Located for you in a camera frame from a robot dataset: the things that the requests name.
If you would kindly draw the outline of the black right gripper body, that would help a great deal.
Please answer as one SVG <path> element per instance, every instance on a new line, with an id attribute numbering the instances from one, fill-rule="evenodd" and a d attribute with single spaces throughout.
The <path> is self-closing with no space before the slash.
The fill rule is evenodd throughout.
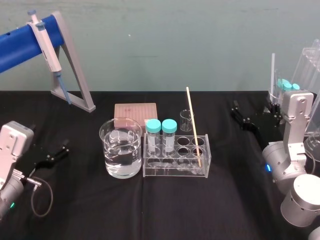
<path id="1" fill-rule="evenodd" d="M 271 112 L 263 112 L 257 115 L 257 141 L 263 150 L 272 142 L 283 140 L 283 125 L 276 125 Z"/>

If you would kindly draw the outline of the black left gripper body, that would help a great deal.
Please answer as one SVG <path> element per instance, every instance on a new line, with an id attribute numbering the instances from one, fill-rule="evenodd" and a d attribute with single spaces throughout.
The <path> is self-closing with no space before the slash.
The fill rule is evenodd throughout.
<path id="1" fill-rule="evenodd" d="M 47 166 L 48 152 L 42 147 L 32 147 L 19 160 L 19 171 L 25 177 L 31 177 L 33 173 Z"/>

